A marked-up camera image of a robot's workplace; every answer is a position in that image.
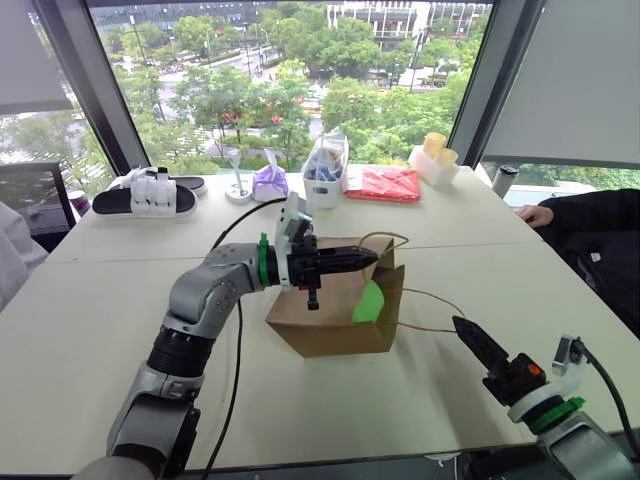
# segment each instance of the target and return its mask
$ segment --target white table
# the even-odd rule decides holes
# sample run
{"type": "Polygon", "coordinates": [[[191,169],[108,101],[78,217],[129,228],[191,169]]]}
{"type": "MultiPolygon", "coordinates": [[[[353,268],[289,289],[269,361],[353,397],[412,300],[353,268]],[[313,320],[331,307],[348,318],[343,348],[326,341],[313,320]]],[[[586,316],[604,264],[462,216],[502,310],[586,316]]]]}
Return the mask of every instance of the white table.
{"type": "MultiPolygon", "coordinates": [[[[579,334],[613,376],[634,426],[640,343],[542,243],[402,250],[406,286],[457,303],[511,354],[550,374],[562,333],[579,334]]],[[[150,351],[174,280],[198,260],[47,263],[0,315],[0,471],[68,474],[104,453],[139,362],[150,351]]],[[[408,455],[516,445],[484,389],[486,373],[452,334],[398,330],[385,354],[302,359],[264,322],[277,288],[245,297],[239,394],[216,466],[408,455]]],[[[450,326],[447,305],[406,293],[401,319],[450,326]]],[[[189,468],[203,467],[227,408],[236,315],[214,346],[197,401],[189,468]]],[[[588,369],[580,395],[620,430],[609,394],[588,369]]]]}
{"type": "MultiPolygon", "coordinates": [[[[110,261],[167,258],[202,258],[218,234],[251,206],[231,204],[224,197],[230,175],[206,177],[208,193],[200,198],[193,215],[173,221],[158,219],[102,218],[93,212],[85,216],[48,262],[110,261]]],[[[289,174],[292,190],[304,196],[299,174],[289,174]]],[[[273,242],[275,212],[267,207],[242,223],[227,241],[257,242],[260,232],[273,242]]],[[[408,248],[444,245],[534,243],[541,238],[509,207],[464,168],[453,186],[435,190],[426,184],[416,205],[342,199],[334,210],[314,215],[320,236],[355,236],[386,230],[411,239],[408,248]]]]}

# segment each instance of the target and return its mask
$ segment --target slipper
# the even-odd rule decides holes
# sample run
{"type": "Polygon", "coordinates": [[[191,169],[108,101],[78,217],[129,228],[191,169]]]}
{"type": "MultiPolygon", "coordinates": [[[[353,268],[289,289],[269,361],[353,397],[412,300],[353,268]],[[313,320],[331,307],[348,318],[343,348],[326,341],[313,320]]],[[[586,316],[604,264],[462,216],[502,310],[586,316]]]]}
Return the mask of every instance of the slipper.
{"type": "Polygon", "coordinates": [[[154,175],[134,179],[129,188],[114,188],[102,192],[93,200],[98,215],[110,218],[187,216],[198,206],[196,194],[175,180],[169,179],[165,168],[154,175]]]}
{"type": "MultiPolygon", "coordinates": [[[[117,177],[111,182],[107,190],[129,188],[135,179],[145,175],[155,176],[160,169],[166,171],[164,167],[133,168],[125,176],[117,177]]],[[[188,188],[199,197],[207,193],[207,184],[202,177],[169,177],[169,180],[175,180],[176,185],[188,188]]]]}

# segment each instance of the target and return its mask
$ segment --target green ring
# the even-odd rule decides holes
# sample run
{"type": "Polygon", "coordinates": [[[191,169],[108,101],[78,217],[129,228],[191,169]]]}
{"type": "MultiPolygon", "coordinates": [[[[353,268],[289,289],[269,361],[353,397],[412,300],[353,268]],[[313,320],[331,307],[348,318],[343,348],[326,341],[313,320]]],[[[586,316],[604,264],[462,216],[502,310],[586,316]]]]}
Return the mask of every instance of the green ring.
{"type": "Polygon", "coordinates": [[[584,399],[580,397],[573,397],[564,402],[562,405],[549,410],[547,413],[538,417],[535,422],[529,425],[529,430],[534,435],[546,430],[546,428],[555,421],[565,417],[567,414],[579,410],[584,404],[584,399]]]}
{"type": "Polygon", "coordinates": [[[258,242],[258,274],[260,276],[260,282],[262,286],[269,287],[269,273],[267,272],[267,251],[269,250],[269,240],[267,240],[267,234],[260,234],[260,242],[258,242]]]}

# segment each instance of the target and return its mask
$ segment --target purple object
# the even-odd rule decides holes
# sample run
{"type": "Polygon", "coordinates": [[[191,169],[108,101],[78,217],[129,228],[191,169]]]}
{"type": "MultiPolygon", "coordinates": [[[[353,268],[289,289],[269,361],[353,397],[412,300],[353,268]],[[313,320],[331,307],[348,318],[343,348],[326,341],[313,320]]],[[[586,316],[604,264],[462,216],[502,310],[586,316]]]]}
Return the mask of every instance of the purple object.
{"type": "Polygon", "coordinates": [[[273,151],[264,149],[269,165],[253,174],[253,198],[258,202],[266,202],[289,194],[287,177],[284,169],[276,163],[273,151]]]}

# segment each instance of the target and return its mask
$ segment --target brown paper bag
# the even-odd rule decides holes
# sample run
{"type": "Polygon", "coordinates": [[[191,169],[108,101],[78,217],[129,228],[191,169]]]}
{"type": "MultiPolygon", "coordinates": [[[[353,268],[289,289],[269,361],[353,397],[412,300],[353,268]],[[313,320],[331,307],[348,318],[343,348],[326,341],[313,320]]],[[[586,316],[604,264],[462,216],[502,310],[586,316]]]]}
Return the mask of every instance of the brown paper bag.
{"type": "MultiPolygon", "coordinates": [[[[357,245],[359,238],[320,238],[318,248],[357,245]]],[[[381,237],[365,239],[363,246],[378,255],[393,245],[381,237]]],[[[404,266],[395,268],[393,250],[365,269],[382,289],[384,308],[373,323],[353,323],[353,310],[364,291],[362,272],[339,273],[322,277],[318,290],[320,309],[307,309],[307,292],[282,291],[267,323],[303,357],[388,352],[396,333],[404,266]]]]}

